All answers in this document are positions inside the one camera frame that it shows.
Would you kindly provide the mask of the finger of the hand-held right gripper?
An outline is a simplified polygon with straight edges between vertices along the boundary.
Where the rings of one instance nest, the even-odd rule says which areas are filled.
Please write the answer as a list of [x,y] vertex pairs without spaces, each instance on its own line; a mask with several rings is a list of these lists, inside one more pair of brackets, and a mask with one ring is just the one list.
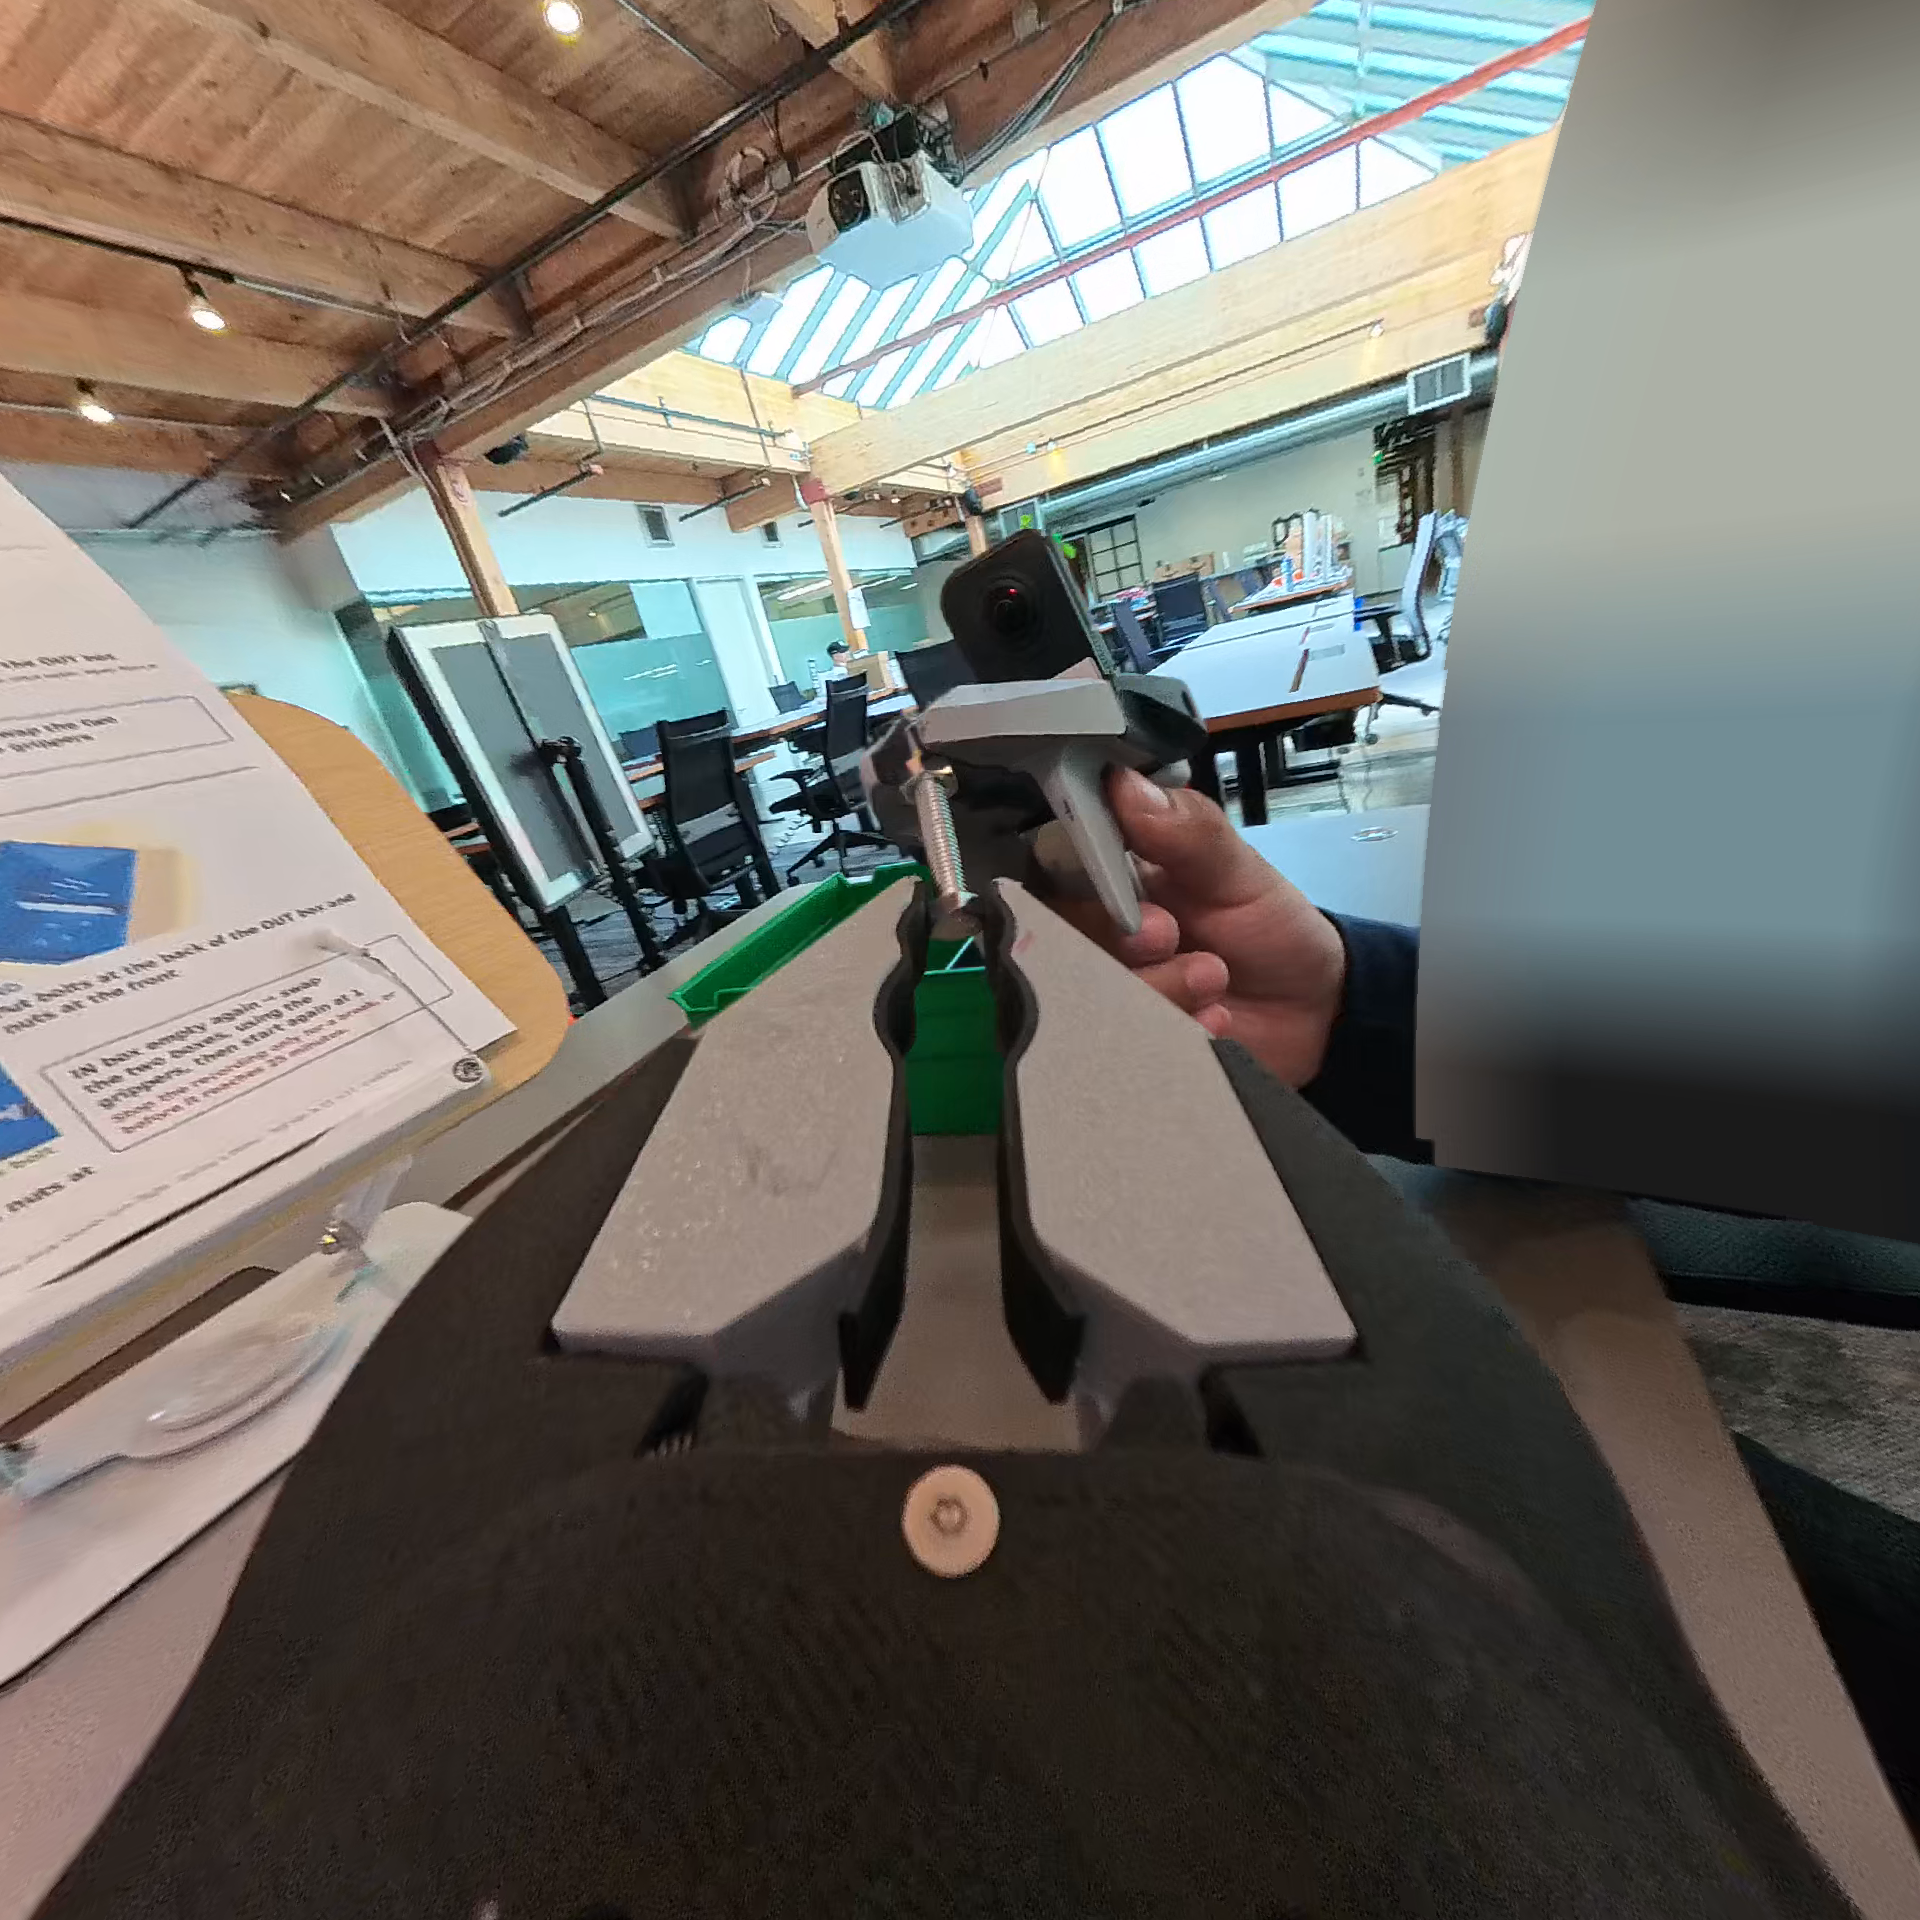
[[886,846],[923,851],[921,808],[910,791],[921,765],[921,726],[890,724],[877,733],[861,761],[865,808]]
[[1014,797],[1010,783],[1034,787],[1040,820],[1063,829],[1093,897],[1122,932],[1138,932],[1138,880],[1106,775],[1113,765],[1141,769],[1122,757],[1120,708],[1106,684],[958,687],[919,720],[929,743],[962,767],[954,812],[976,896],[1025,868],[1025,838],[1034,829],[1025,825],[1030,803]]

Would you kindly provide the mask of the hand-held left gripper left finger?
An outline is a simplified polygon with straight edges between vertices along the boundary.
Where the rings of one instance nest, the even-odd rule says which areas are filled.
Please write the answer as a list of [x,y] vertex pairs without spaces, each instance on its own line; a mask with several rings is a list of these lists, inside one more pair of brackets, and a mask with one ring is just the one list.
[[906,1302],[923,885],[895,880],[695,1040],[552,1318],[566,1352],[865,1408]]

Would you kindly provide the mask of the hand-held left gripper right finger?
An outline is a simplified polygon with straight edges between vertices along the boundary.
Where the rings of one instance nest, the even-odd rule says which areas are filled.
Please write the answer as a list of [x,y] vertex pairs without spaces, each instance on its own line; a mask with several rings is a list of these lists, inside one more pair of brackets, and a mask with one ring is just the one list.
[[1210,1035],[1016,880],[983,908],[999,1291],[1049,1404],[1344,1360],[1358,1329]]

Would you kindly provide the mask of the silver hex bolt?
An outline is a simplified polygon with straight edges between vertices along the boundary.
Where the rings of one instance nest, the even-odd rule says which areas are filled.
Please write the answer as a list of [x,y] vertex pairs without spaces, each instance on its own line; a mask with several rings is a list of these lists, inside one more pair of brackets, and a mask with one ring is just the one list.
[[923,862],[936,893],[976,896],[970,883],[962,838],[954,812],[962,787],[962,767],[946,750],[929,743],[919,718],[907,724],[919,724],[921,731],[919,769],[910,791],[914,792],[923,820],[923,833],[929,841],[923,848]]

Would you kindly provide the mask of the green plastic bin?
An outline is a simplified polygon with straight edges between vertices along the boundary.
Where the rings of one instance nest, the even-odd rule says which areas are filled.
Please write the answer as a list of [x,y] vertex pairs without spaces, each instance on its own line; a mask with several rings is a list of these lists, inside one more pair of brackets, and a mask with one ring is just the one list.
[[[799,889],[777,913],[673,990],[673,1001],[691,1025],[704,1025],[881,891],[907,880],[929,880],[929,871],[896,859],[865,876],[832,876]],[[995,995],[978,944],[929,935],[914,995],[914,1040],[906,1054],[914,1135],[995,1135],[1002,1073]]]

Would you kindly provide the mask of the person's right forearm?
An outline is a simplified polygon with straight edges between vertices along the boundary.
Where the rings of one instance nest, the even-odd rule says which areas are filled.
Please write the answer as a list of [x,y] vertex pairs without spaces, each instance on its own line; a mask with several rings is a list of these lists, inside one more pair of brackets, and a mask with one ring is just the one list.
[[1327,918],[1343,944],[1344,974],[1328,1047],[1303,1096],[1358,1151],[1431,1166],[1433,1145],[1416,1126],[1419,929]]

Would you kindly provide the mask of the person's right hand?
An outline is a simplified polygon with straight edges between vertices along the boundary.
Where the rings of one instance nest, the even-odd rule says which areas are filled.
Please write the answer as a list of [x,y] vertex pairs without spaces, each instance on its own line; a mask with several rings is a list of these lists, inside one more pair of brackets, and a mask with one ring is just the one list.
[[1327,1063],[1349,957],[1334,921],[1246,843],[1208,796],[1112,767],[1106,797],[1143,880],[1125,932],[1093,902],[1082,921],[1128,969],[1235,1040],[1290,1087]]

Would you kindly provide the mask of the group of black office chairs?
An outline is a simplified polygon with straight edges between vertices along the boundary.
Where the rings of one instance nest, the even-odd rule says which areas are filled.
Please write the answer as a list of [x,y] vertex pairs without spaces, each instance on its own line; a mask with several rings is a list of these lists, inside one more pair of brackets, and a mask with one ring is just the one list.
[[[1435,663],[1439,648],[1450,633],[1454,609],[1456,574],[1463,558],[1469,523],[1456,516],[1424,516],[1419,520],[1416,550],[1400,596],[1353,596],[1355,625],[1374,645],[1382,670],[1382,689],[1371,708],[1338,712],[1306,723],[1285,735],[1285,758],[1293,782],[1280,769],[1266,772],[1269,800],[1282,788],[1338,783],[1343,779],[1343,753],[1374,737],[1379,708],[1407,707],[1435,715],[1441,702],[1442,670],[1424,670]],[[1155,635],[1159,648],[1143,648],[1155,670],[1159,660],[1182,648],[1189,640],[1232,619],[1285,608],[1298,599],[1347,589],[1344,582],[1296,582],[1261,580],[1240,599],[1226,599],[1221,582],[1213,579],[1177,579],[1152,587]],[[656,731],[654,767],[662,782],[659,796],[648,800],[664,833],[662,885],[673,897],[691,897],[717,883],[725,885],[734,872],[757,872],[763,891],[775,891],[781,878],[769,863],[761,843],[761,825],[755,796],[749,787],[749,767],[781,744],[814,744],[814,761],[787,767],[797,792],[782,800],[782,808],[797,812],[821,827],[819,843],[800,856],[800,863],[825,855],[843,856],[854,848],[881,848],[883,841],[871,827],[848,827],[861,813],[858,797],[858,750],[867,748],[879,731],[899,718],[907,718],[913,704],[930,707],[937,687],[954,687],[958,655],[954,645],[933,641],[910,652],[903,670],[921,673],[923,693],[906,693],[896,700],[877,700],[862,679],[832,684],[832,694],[794,708],[781,726],[743,735],[725,726],[723,712],[693,715],[682,723],[662,723]]]

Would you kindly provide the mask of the wood edged office desk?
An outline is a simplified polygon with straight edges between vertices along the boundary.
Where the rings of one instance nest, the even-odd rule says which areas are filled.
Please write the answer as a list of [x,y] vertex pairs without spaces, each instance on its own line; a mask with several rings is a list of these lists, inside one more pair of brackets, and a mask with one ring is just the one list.
[[1210,744],[1191,782],[1219,796],[1219,761],[1235,758],[1245,825],[1266,822],[1266,772],[1290,783],[1285,735],[1376,704],[1382,670],[1358,633],[1353,592],[1322,592],[1285,608],[1232,617],[1159,660],[1186,684]]

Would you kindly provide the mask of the grey panel on black stand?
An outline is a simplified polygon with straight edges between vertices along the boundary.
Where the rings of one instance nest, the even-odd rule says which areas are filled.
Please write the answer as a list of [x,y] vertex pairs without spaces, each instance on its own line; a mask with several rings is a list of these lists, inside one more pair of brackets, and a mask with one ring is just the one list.
[[656,833],[583,670],[550,612],[397,623],[394,672],[497,867],[559,949],[583,1008],[609,999],[571,909],[611,893],[641,971],[664,963],[641,897]]

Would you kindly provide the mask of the white ceiling projector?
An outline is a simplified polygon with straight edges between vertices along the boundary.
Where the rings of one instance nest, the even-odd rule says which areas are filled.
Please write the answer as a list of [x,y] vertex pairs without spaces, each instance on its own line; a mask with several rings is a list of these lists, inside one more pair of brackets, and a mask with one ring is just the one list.
[[923,152],[861,159],[814,193],[805,232],[825,268],[883,289],[971,252],[975,211]]

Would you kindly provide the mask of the printed instruction sheet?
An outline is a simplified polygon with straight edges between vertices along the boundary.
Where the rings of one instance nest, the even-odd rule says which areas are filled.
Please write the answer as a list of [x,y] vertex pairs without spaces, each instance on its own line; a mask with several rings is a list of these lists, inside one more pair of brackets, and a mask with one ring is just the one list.
[[3,533],[5,1339],[489,1081],[515,1023],[26,495]]

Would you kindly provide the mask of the grey mesh office chair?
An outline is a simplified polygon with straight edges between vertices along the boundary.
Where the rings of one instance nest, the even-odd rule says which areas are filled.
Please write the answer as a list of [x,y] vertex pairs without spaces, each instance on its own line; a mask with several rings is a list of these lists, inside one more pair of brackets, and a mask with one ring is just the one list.
[[1678,1304],[1919,1329],[1919,1245],[1632,1198],[1625,1204]]

